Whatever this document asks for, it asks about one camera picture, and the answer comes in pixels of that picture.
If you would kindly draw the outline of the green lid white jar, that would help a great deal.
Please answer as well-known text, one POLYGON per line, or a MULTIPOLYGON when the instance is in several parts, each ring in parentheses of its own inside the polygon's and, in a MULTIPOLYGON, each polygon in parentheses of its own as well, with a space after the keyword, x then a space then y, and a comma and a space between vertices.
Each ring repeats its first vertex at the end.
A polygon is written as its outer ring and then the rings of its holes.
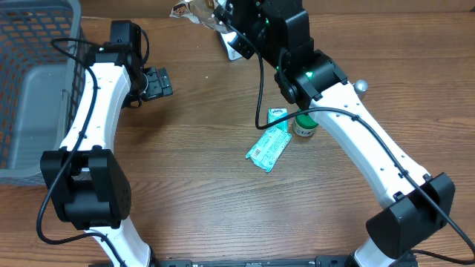
POLYGON ((311 137, 316 132, 317 127, 318 123, 308 114, 296 116, 292 123, 292 129, 295 134, 302 137, 311 137))

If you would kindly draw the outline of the brown snack packet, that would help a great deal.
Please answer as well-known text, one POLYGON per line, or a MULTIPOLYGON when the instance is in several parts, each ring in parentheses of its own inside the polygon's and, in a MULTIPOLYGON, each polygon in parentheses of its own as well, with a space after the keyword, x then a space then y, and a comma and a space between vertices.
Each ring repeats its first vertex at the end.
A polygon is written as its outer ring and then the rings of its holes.
POLYGON ((202 24, 219 33, 230 33, 231 30, 214 15, 214 11, 225 3, 226 0, 187 1, 188 13, 186 17, 195 24, 202 24))

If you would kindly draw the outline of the yellow oil bottle silver cap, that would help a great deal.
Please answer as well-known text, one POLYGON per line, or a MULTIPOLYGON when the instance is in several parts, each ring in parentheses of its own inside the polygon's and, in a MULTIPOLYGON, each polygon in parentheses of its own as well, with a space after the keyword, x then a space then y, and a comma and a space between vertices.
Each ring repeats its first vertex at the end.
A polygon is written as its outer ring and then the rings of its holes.
POLYGON ((368 83, 363 79, 359 79, 353 84, 353 88, 358 98, 363 99, 368 90, 368 83))

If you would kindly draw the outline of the white labelled snack packet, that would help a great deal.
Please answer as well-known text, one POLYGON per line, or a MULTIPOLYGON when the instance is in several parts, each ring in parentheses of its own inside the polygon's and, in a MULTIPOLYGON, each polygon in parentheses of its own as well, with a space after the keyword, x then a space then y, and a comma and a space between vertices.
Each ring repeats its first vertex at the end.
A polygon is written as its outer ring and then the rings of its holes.
POLYGON ((181 17, 190 18, 191 16, 192 16, 192 13, 190 11, 189 0, 181 0, 177 4, 175 4, 171 9, 170 17, 172 18, 181 18, 181 17))

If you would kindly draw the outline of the green white Kleenex tissue pack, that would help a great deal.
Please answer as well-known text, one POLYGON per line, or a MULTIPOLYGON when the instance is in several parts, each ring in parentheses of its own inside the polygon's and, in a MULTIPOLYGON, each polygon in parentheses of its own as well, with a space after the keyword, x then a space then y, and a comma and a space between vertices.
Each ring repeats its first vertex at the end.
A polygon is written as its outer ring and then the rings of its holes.
MULTIPOLYGON (((285 117, 288 115, 288 111, 286 108, 270 108, 268 110, 268 115, 267 115, 267 123, 270 124, 282 117, 285 117)), ((276 128, 279 128, 280 130, 287 132, 288 131, 288 121, 283 121, 280 122, 279 124, 275 125, 276 128)))

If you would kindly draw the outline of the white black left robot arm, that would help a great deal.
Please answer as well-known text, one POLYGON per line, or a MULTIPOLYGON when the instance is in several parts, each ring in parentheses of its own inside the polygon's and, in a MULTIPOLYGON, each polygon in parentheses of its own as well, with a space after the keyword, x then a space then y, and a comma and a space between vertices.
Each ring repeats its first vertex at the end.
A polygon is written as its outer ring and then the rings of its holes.
POLYGON ((39 238, 61 245, 93 237, 111 266, 157 266, 150 245, 132 223, 131 186, 114 156, 123 108, 173 94, 166 69, 146 67, 146 32, 130 20, 113 21, 108 42, 89 42, 82 97, 59 149, 40 160, 47 195, 36 219, 39 238))

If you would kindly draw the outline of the teal snack packet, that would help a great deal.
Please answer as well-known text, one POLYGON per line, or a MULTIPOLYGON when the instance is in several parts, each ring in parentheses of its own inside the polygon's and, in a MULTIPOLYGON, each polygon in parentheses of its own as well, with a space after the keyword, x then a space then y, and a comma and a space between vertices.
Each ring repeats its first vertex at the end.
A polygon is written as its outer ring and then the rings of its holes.
POLYGON ((292 135, 286 131, 282 131, 276 126, 267 129, 262 137, 246 154, 247 159, 259 168, 269 173, 275 166, 278 158, 289 144, 292 135))

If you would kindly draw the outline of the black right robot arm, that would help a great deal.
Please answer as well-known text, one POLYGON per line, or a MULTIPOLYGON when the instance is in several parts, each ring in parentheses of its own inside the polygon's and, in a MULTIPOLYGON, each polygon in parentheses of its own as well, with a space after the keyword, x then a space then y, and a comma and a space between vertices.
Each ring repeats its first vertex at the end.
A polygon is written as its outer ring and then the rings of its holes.
POLYGON ((338 142, 370 185, 381 211, 367 221, 369 238, 349 265, 392 266, 446 225, 453 181, 430 175, 371 116, 346 73, 315 49, 301 1, 227 1, 214 16, 236 32, 238 53, 276 69, 282 96, 338 142))

